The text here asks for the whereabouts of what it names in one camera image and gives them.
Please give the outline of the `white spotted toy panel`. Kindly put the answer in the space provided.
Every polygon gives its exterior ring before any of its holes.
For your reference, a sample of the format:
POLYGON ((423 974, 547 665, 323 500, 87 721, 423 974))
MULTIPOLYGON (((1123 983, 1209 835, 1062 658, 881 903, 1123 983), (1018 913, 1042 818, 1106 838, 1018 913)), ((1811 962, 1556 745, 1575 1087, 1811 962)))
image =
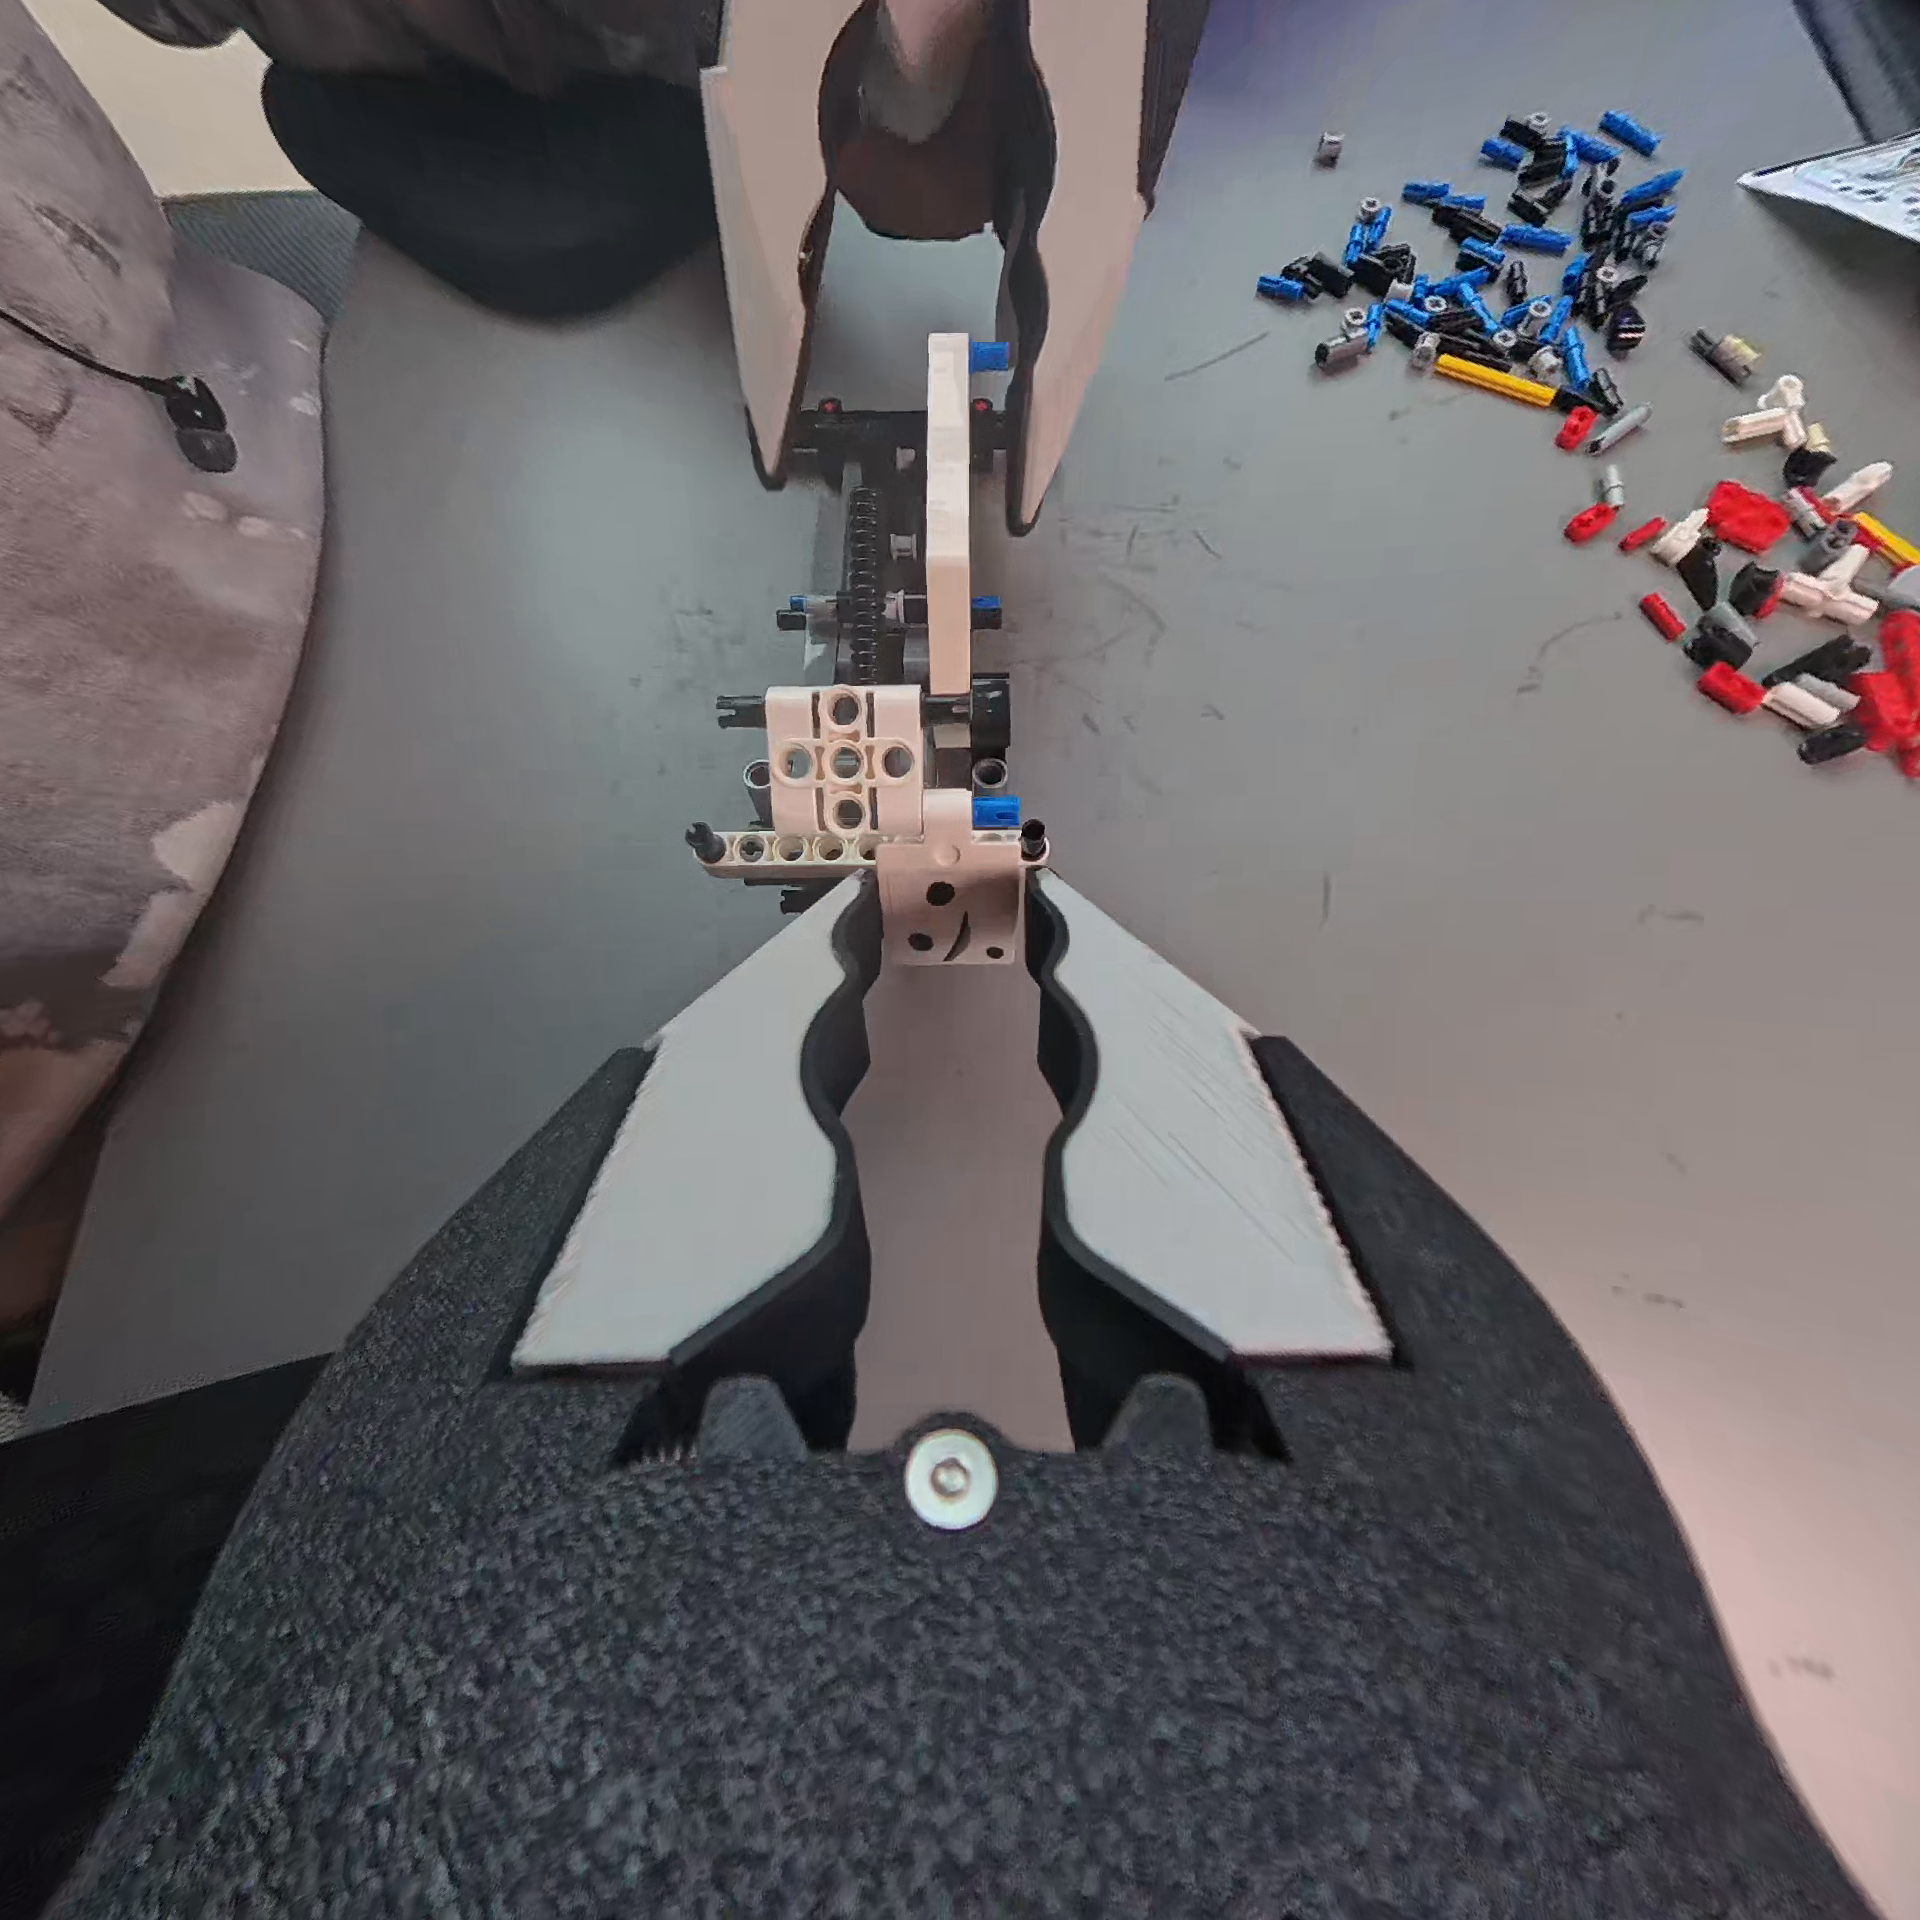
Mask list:
POLYGON ((1020 799, 931 788, 922 801, 920 838, 894 832, 878 843, 882 966, 1020 962, 1033 870, 1022 828, 1020 799))

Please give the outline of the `grey black toy chassis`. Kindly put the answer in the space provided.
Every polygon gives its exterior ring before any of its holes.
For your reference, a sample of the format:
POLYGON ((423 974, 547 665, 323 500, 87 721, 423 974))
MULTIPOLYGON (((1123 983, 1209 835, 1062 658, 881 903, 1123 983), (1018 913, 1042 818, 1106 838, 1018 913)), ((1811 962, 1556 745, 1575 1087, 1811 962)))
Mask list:
MULTIPOLYGON (((800 457, 840 488, 841 571, 832 593, 803 593, 778 614, 820 658, 803 687, 916 683, 926 740, 926 793, 1015 796, 1006 754, 1012 690, 975 665, 975 640, 1002 624, 1002 601, 971 583, 975 481, 993 479, 1006 422, 976 377, 1008 366, 1002 343, 964 334, 929 339, 926 406, 913 412, 850 412, 828 398, 806 410, 800 457)), ((774 830, 764 697, 716 702, 723 730, 760 731, 751 767, 755 816, 736 830, 689 828, 689 847, 713 878, 778 884, 787 910, 855 874, 878 883, 875 835, 782 835, 774 830)), ((1028 883, 1050 865, 1046 823, 1024 811, 1028 883)))

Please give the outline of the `person's black trousers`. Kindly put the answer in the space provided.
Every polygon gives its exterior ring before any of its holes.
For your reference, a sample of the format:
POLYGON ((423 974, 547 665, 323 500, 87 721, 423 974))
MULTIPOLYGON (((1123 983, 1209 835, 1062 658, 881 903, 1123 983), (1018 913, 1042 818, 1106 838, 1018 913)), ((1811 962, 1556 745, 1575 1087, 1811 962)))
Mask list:
POLYGON ((2 1448, 2 1916, 34 1919, 154 1720, 208 1575, 327 1356, 2 1448))

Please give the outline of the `pile of blue black pins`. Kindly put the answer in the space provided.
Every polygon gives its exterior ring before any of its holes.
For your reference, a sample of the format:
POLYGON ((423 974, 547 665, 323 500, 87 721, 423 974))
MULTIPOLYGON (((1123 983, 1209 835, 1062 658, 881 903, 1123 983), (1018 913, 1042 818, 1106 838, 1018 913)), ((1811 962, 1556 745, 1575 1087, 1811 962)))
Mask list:
POLYGON ((1508 115, 1478 147, 1487 185, 1417 176, 1395 200, 1362 200, 1345 241, 1257 276, 1255 297, 1321 305, 1331 339, 1376 330, 1410 370, 1460 355, 1553 384, 1575 425, 1611 424, 1628 412, 1617 366, 1646 343, 1643 295, 1687 178, 1659 155, 1663 138, 1630 112, 1584 128, 1508 115))

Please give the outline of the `sticker sheet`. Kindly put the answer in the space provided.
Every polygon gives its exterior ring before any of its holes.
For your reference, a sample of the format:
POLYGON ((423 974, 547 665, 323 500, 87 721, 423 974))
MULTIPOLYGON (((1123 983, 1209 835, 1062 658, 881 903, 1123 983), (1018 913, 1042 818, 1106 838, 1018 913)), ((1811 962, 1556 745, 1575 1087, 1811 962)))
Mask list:
POLYGON ((1747 192, 1841 215, 1919 244, 1919 128, 1739 176, 1747 192))

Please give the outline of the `pile of red white pieces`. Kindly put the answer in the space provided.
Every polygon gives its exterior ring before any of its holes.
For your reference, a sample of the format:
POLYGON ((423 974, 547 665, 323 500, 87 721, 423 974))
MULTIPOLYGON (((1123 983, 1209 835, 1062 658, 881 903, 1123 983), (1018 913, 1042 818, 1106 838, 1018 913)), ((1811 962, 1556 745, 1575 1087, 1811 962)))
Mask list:
POLYGON ((1695 690, 1732 718, 1767 716, 1811 768, 1886 761, 1919 779, 1916 543, 1876 515, 1890 463, 1844 471, 1802 376, 1786 370, 1716 427, 1729 456, 1767 474, 1711 481, 1681 513, 1632 519, 1618 456, 1648 425, 1593 376, 1554 396, 1553 444, 1596 463, 1570 547, 1611 545, 1659 583, 1639 622, 1676 651, 1695 690))

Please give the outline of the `grey desk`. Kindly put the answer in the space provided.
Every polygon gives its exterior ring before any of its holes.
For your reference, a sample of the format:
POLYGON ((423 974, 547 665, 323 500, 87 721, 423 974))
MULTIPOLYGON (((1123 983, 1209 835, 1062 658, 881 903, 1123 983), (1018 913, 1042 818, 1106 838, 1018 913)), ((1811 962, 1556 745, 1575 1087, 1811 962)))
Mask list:
MULTIPOLYGON (((1722 470, 1695 328, 1809 380, 1916 534, 1916 262, 1750 198, 1856 142, 1791 4, 1219 4, 1035 535, 990 543, 1068 881, 1335 1079, 1632 1425, 1784 1763, 1916 1916, 1916 792, 1702 700, 1593 465, 1255 276, 1507 112, 1687 172, 1628 513, 1722 470), (1332 170, 1312 163, 1345 136, 1332 170)), ((755 948, 690 872, 718 689, 816 496, 760 489, 702 257, 582 328, 375 242, 327 343, 327 555, 223 892, 110 1110, 30 1434, 332 1351, 582 1082, 755 948)))

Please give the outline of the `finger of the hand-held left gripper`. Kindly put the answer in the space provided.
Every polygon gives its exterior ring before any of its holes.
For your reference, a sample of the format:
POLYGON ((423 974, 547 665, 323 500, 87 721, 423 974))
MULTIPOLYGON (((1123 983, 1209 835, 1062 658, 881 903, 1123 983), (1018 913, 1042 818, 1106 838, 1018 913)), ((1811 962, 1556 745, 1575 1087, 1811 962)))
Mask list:
POLYGON ((760 481, 787 481, 832 231, 841 111, 867 54, 854 2, 728 2, 705 130, 736 380, 760 481))
POLYGON ((1103 364, 1145 223, 1145 2, 1027 2, 999 18, 999 320, 1006 528, 1033 531, 1103 364))

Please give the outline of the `yellow toy axle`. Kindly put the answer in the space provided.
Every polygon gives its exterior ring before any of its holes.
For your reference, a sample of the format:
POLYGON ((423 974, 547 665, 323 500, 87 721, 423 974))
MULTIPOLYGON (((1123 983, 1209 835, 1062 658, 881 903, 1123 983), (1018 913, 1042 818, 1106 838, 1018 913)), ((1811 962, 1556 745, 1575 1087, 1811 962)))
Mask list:
POLYGON ((1478 359, 1452 353, 1435 355, 1432 374, 1435 377, 1452 380, 1454 384, 1475 388, 1478 393, 1496 393, 1538 412, 1559 412, 1564 400, 1561 392, 1553 384, 1543 384, 1512 370, 1490 368, 1478 359))

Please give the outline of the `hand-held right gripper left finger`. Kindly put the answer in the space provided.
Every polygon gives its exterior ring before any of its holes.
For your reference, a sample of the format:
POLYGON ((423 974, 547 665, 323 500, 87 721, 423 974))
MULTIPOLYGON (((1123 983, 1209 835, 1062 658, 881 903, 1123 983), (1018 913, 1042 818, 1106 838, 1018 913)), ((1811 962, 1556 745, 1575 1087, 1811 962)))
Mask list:
POLYGON ((666 1022, 513 1351, 518 1374, 830 1374, 871 1299, 846 1110, 871 1068, 875 883, 666 1022))

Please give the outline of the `black mesh chair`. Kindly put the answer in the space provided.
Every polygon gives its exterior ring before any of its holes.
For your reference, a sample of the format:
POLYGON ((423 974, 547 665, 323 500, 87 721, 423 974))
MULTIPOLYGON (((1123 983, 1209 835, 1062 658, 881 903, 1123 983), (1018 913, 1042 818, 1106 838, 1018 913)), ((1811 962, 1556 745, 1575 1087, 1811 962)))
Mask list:
POLYGON ((163 200, 178 238, 308 302, 326 330, 344 312, 361 224, 315 190, 233 190, 163 200))

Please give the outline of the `black oval pad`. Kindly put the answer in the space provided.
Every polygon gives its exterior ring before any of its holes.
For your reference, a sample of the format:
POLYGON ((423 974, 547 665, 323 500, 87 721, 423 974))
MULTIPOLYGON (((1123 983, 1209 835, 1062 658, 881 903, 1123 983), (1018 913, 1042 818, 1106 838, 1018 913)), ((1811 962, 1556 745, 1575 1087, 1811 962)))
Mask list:
POLYGON ((323 198, 513 319, 604 313, 718 233, 702 107, 664 81, 584 79, 539 96, 464 65, 270 65, 262 104, 323 198))

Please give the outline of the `white square toy connector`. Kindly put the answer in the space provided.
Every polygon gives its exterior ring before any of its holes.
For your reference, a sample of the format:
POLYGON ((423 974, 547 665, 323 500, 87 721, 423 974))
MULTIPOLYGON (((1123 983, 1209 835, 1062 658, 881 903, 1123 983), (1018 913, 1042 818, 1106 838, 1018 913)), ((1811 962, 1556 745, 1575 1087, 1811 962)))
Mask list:
POLYGON ((764 730, 775 832, 922 842, 926 740, 916 683, 769 689, 764 730))

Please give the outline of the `person's left forearm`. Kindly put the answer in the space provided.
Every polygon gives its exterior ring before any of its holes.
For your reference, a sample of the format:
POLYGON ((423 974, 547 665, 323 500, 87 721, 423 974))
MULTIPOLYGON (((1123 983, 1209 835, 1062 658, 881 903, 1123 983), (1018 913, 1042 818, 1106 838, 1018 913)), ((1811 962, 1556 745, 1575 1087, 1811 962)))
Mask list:
POLYGON ((110 2, 148 40, 247 36, 275 65, 327 75, 470 66, 552 96, 577 81, 694 87, 718 50, 720 2, 110 2))

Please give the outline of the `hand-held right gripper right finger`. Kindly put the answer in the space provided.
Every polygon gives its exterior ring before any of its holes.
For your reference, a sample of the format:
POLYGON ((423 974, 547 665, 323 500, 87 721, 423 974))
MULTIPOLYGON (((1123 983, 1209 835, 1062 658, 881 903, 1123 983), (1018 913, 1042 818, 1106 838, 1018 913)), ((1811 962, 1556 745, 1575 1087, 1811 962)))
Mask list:
POLYGON ((1042 1250, 1216 1363, 1385 1363, 1393 1339, 1257 1033, 1055 874, 1028 884, 1042 1250))

